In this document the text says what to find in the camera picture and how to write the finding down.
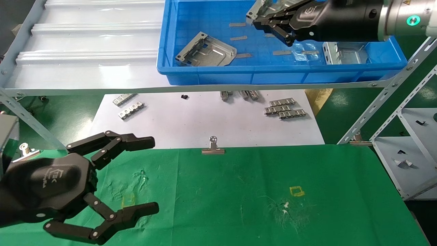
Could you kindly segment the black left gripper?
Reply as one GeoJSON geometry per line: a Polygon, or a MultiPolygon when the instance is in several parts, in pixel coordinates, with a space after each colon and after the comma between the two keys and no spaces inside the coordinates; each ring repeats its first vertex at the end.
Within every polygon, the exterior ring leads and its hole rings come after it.
{"type": "Polygon", "coordinates": [[[5,222],[45,223],[51,236],[103,245],[117,232],[136,226],[138,220],[159,212],[157,202],[129,206],[114,212],[94,193],[96,170],[103,169],[120,153],[155,147],[154,137],[106,131],[67,145],[67,156],[37,158],[12,163],[5,173],[5,222]],[[93,153],[90,161],[84,156],[93,153]],[[64,219],[91,207],[103,222],[95,229],[66,224],[64,219]]]}

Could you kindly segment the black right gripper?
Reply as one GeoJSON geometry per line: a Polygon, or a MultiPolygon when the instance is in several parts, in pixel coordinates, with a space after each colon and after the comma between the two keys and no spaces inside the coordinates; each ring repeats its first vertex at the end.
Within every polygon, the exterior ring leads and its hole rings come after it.
{"type": "Polygon", "coordinates": [[[295,40],[333,42],[333,29],[328,23],[328,11],[333,0],[301,0],[269,16],[253,20],[256,30],[276,37],[287,47],[295,40]]]}

